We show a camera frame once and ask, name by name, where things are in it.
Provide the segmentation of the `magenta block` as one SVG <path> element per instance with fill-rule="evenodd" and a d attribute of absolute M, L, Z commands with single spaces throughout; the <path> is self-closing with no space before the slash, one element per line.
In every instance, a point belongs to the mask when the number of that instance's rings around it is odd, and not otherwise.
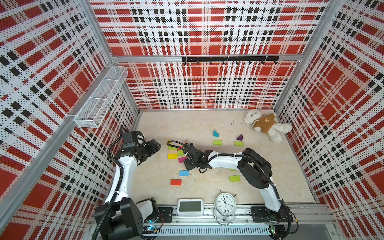
<path fill-rule="evenodd" d="M 185 160 L 187 160 L 188 157 L 181 157 L 181 158 L 178 158 L 178 161 L 179 161 L 179 164 L 182 164 Z"/>

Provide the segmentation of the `light blue block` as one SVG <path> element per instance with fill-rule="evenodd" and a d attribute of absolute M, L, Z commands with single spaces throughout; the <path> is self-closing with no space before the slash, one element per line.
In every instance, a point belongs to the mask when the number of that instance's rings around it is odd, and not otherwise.
<path fill-rule="evenodd" d="M 179 176 L 180 177 L 188 177 L 190 175 L 190 172 L 187 170 L 184 171 L 179 171 Z"/>

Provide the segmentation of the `yellow rectangular block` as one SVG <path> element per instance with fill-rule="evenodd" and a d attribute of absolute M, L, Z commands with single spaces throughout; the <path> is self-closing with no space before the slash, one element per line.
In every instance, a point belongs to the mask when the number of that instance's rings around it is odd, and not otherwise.
<path fill-rule="evenodd" d="M 178 154 L 168 154 L 169 160 L 173 160 L 173 159 L 177 159 L 177 158 L 178 158 Z"/>

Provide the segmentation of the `red block front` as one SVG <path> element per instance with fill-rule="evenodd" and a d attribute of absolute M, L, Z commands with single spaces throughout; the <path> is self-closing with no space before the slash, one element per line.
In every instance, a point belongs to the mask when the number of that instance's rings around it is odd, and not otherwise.
<path fill-rule="evenodd" d="M 181 186 L 182 180 L 180 179 L 171 179 L 171 186 Z"/>

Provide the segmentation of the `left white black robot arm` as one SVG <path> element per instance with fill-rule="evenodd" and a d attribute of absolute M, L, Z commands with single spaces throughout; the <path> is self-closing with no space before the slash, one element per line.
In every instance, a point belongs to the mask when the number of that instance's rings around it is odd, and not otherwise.
<path fill-rule="evenodd" d="M 111 190 L 103 205 L 96 208 L 96 229 L 92 239 L 128 240 L 143 237 L 144 222 L 155 220 L 158 207 L 154 198 L 135 203 L 132 199 L 133 179 L 137 167 L 159 152 L 156 140 L 146 141 L 140 131 L 119 134 L 107 149 L 108 160 L 116 165 Z"/>

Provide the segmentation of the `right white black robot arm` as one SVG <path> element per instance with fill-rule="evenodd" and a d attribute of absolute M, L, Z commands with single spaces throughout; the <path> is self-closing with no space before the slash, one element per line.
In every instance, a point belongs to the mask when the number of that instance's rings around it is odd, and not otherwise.
<path fill-rule="evenodd" d="M 215 168 L 240 171 L 245 180 L 262 195 L 266 208 L 265 218 L 276 223 L 293 221 L 290 209 L 280 197 L 273 181 L 271 164 L 254 150 L 246 148 L 243 152 L 235 154 L 212 150 L 202 152 L 192 143 L 183 144 L 179 149 L 187 157 L 184 164 L 188 171 L 198 169 L 202 174 L 208 169 Z"/>

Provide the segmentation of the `white digital display device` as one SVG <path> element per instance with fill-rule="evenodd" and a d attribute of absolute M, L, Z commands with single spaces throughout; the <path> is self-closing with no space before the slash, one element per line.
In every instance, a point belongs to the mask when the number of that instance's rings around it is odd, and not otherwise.
<path fill-rule="evenodd" d="M 204 201 L 202 199 L 182 198 L 177 203 L 177 215 L 179 217 L 201 217 L 204 214 Z"/>

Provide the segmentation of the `white analog alarm clock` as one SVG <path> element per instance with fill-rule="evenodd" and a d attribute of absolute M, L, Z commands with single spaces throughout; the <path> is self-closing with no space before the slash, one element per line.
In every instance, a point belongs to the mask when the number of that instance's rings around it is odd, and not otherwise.
<path fill-rule="evenodd" d="M 220 191 L 215 198 L 213 215 L 217 223 L 227 227 L 236 219 L 237 202 L 234 195 Z"/>

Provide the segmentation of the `white teddy bear brown shirt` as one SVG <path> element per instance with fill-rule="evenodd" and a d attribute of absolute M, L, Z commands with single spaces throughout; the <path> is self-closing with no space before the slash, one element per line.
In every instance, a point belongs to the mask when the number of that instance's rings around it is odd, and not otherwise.
<path fill-rule="evenodd" d="M 289 123 L 276 122 L 274 114 L 262 114 L 259 110 L 247 111 L 244 122 L 251 125 L 255 132 L 268 135 L 274 143 L 281 142 L 283 134 L 287 134 L 293 129 Z"/>

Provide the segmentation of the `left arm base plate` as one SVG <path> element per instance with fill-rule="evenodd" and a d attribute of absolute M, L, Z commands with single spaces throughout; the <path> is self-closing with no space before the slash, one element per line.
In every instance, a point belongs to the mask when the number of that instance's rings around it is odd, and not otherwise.
<path fill-rule="evenodd" d="M 173 210 L 172 207 L 158 207 L 159 217 L 157 223 L 170 224 L 173 218 Z"/>

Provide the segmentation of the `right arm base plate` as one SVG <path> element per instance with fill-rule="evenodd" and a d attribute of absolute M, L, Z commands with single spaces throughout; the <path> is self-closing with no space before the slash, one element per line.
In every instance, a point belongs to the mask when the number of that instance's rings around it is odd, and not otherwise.
<path fill-rule="evenodd" d="M 254 223 L 288 223 L 293 222 L 293 217 L 281 206 L 278 212 L 266 207 L 251 207 L 251 216 Z"/>

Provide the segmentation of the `black hook rail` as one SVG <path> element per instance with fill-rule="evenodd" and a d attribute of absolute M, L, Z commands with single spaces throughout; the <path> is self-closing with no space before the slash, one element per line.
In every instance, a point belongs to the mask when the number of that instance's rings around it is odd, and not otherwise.
<path fill-rule="evenodd" d="M 202 63 L 202 62 L 277 62 L 280 56 L 253 56 L 253 57 L 182 57 L 183 63 Z"/>

